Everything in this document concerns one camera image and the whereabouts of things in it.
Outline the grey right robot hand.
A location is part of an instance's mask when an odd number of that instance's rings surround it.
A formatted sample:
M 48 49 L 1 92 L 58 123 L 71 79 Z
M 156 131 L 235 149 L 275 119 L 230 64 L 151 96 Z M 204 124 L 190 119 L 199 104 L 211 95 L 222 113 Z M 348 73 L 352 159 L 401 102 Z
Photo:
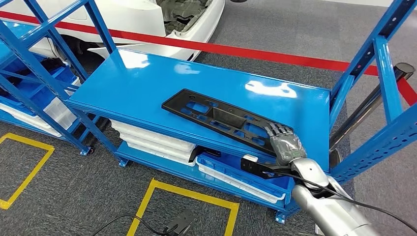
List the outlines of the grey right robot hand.
M 295 159 L 307 157 L 299 137 L 291 127 L 269 122 L 264 128 L 269 135 L 278 165 L 287 166 Z

